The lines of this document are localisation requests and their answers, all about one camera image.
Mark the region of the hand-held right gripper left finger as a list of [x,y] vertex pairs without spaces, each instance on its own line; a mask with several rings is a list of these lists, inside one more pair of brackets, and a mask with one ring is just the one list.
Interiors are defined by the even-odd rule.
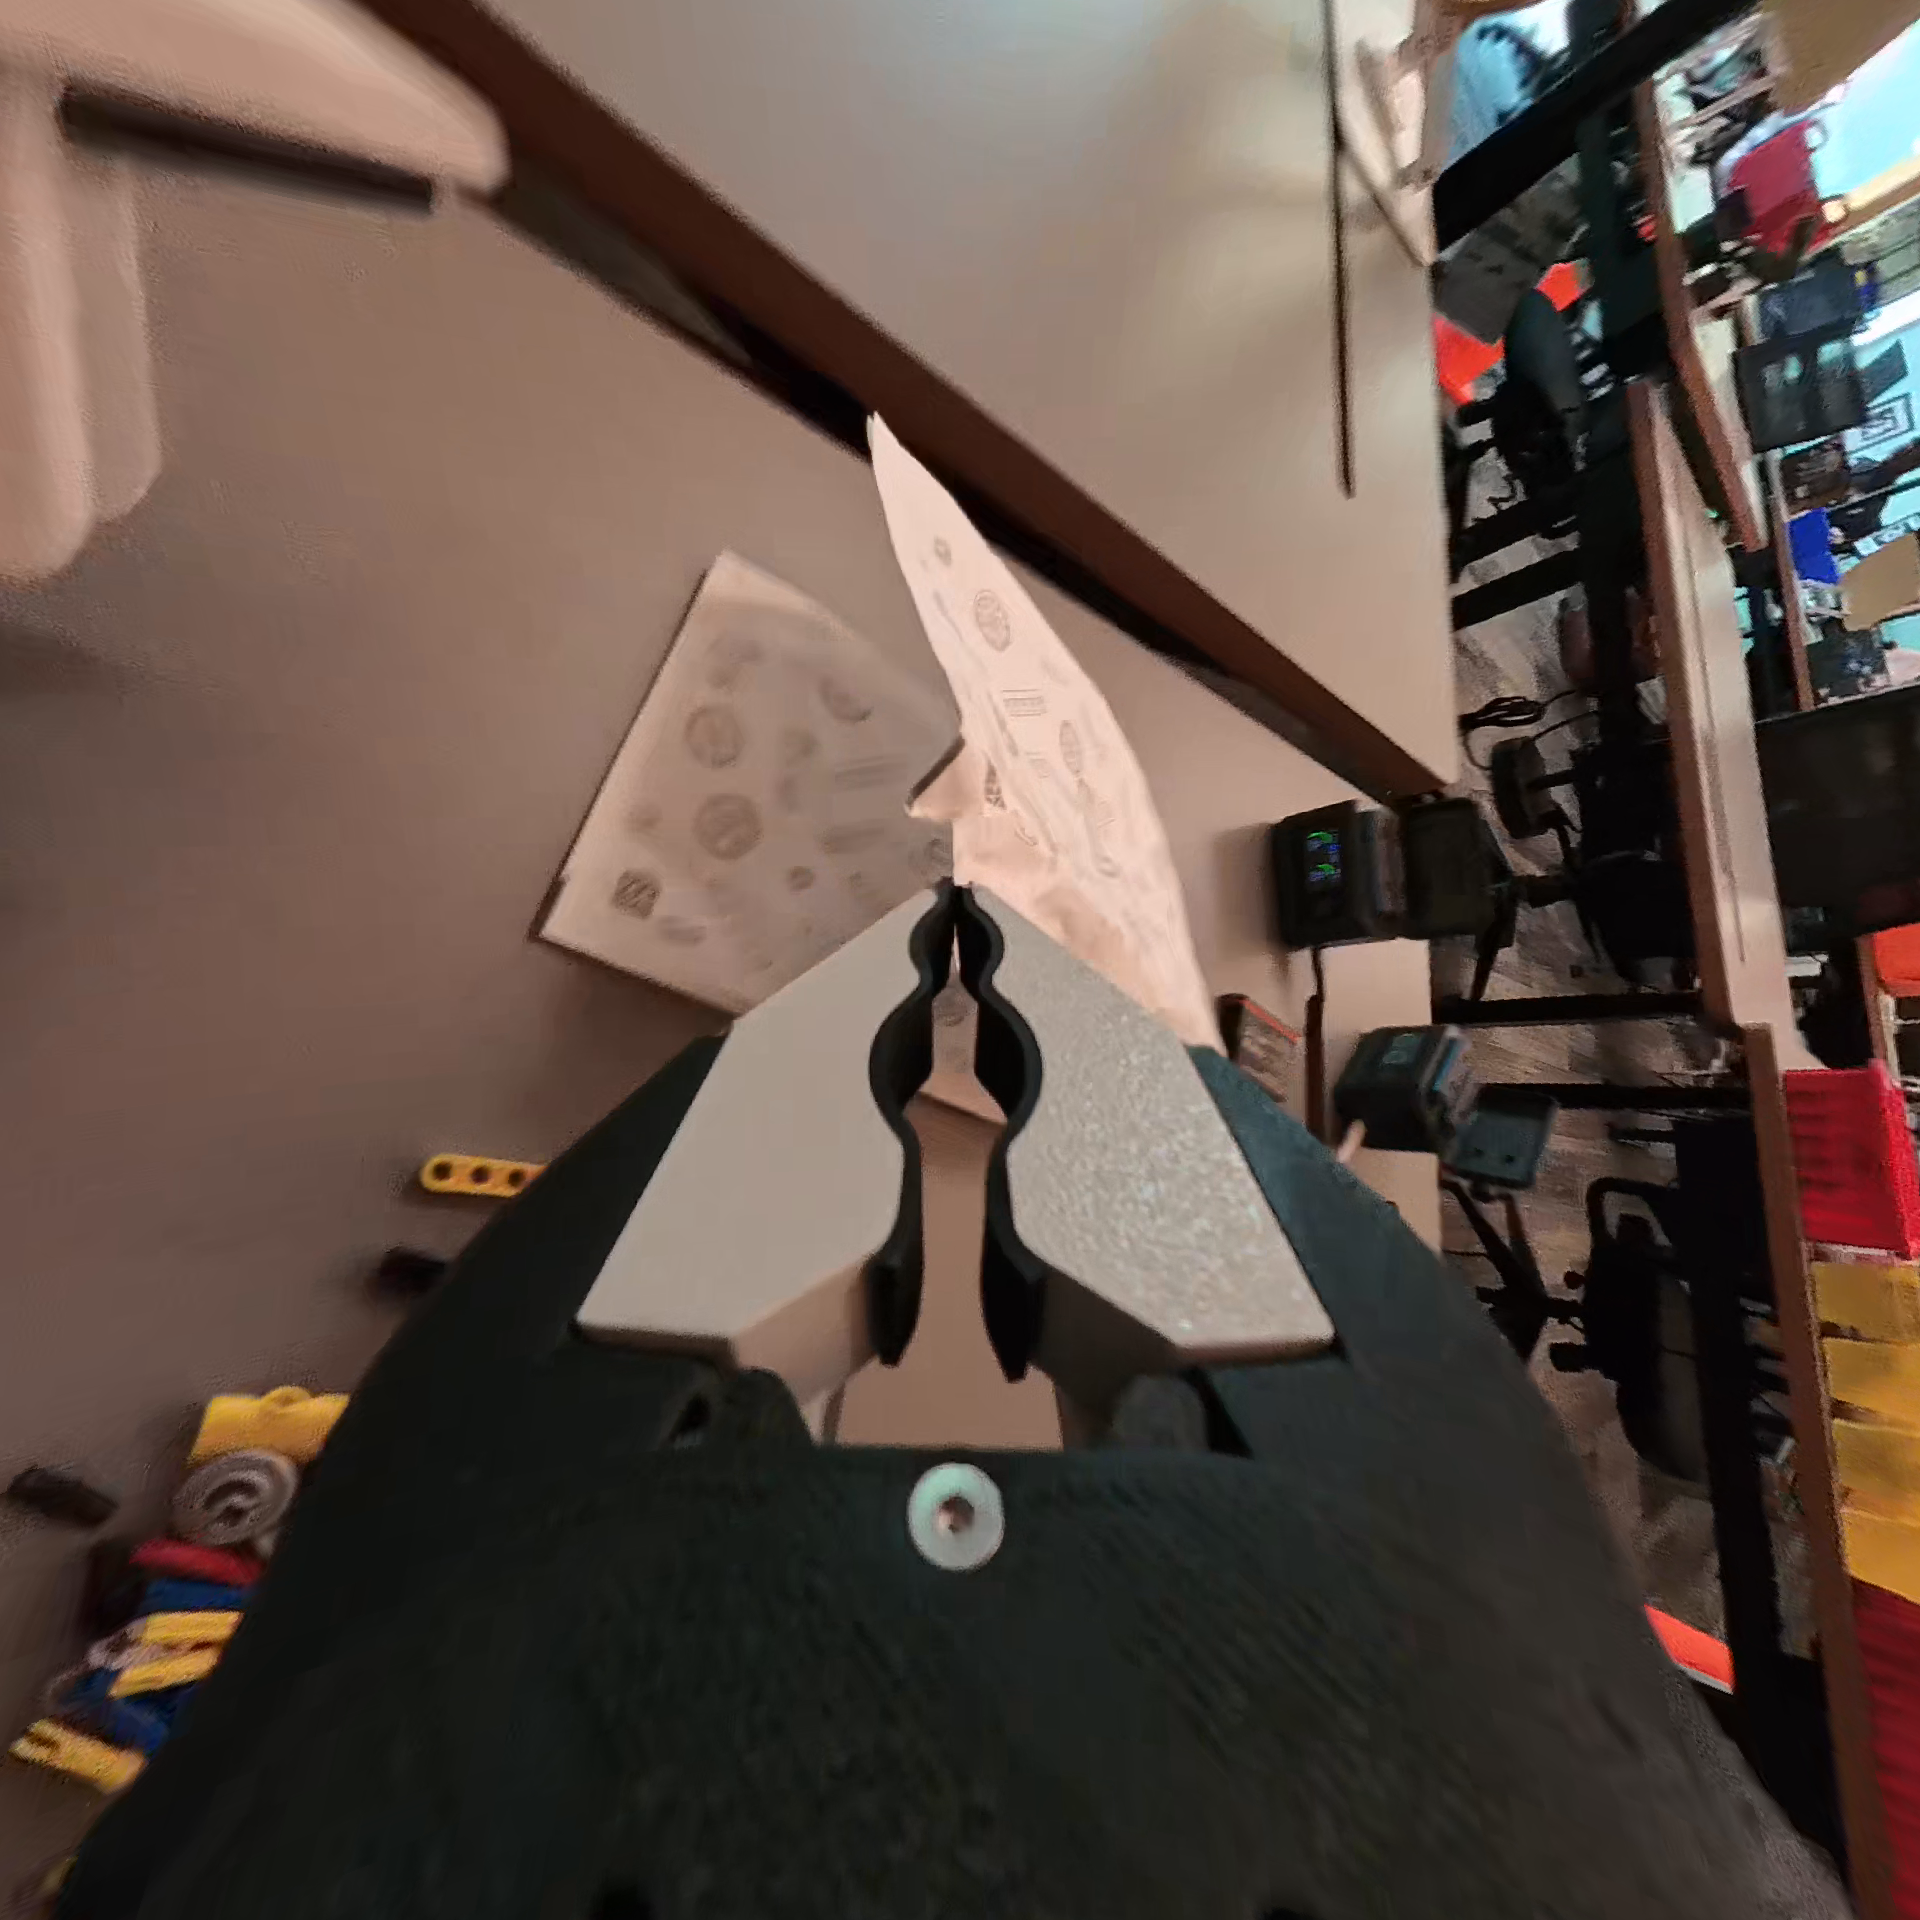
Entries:
[[899,1362],[925,1262],[909,1106],[932,1076],[956,909],[937,884],[733,1022],[580,1332],[779,1379]]

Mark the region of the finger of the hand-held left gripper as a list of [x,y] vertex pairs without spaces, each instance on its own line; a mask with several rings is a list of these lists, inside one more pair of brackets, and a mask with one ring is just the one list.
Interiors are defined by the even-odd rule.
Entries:
[[508,137],[358,4],[6,2],[4,206],[79,162],[427,210],[490,198]]

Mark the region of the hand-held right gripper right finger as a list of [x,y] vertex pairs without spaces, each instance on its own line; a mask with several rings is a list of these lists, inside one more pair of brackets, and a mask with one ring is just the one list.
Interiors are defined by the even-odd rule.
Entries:
[[1163,1021],[964,891],[973,1074],[1002,1116],[981,1310],[1009,1379],[1141,1379],[1332,1351],[1247,1155]]

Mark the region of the large printed paper lego bag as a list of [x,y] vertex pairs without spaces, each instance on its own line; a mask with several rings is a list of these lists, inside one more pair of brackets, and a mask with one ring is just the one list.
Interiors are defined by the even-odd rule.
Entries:
[[725,1017],[950,877],[911,798],[950,698],[726,551],[711,561],[546,896],[542,942]]
[[1220,1051],[1216,1000],[1141,763],[1098,686],[956,500],[868,418],[884,528],[956,710],[911,813],[983,887],[1184,1045]]

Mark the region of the pile of small lego pieces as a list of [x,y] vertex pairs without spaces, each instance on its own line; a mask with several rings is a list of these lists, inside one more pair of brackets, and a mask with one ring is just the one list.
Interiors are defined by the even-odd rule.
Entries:
[[539,1167],[6,1190],[6,1814],[103,1797],[167,1739],[349,1391]]

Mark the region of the small black battery charger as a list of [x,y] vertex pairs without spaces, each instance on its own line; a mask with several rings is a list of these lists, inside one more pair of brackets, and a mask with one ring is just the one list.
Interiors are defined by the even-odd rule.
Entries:
[[1523,1192],[1539,1179],[1558,1103],[1481,1084],[1456,1027],[1384,1027],[1366,1034],[1343,1067],[1332,1118],[1341,1165],[1363,1147],[1428,1157],[1472,1188]]

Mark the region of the black battery charger case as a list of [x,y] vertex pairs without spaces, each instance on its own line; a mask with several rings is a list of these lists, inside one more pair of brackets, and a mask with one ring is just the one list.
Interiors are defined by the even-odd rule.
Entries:
[[1514,870],[1475,803],[1335,803],[1268,830],[1276,932],[1293,953],[1486,934]]

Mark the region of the red storage bin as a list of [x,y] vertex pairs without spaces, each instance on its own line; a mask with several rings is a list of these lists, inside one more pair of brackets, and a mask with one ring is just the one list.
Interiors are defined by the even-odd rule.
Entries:
[[1917,1260],[1917,1165],[1908,1103],[1881,1065],[1784,1074],[1803,1232],[1815,1246]]
[[1917,1608],[1864,1579],[1852,1598],[1891,1899],[1896,1917],[1917,1919]]

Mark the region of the yellow storage bin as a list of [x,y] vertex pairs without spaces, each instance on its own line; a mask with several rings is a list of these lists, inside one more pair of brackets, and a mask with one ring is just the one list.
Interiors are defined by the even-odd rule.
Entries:
[[1884,1347],[1917,1345],[1917,1266],[1823,1260],[1811,1269],[1817,1324]]
[[1831,1426],[1834,1474],[1849,1506],[1917,1524],[1917,1430],[1881,1421]]
[[1825,1339],[1823,1379],[1835,1418],[1917,1431],[1917,1342]]
[[1884,1594],[1917,1608],[1917,1520],[1846,1506],[1839,1515],[1842,1551],[1849,1573]]

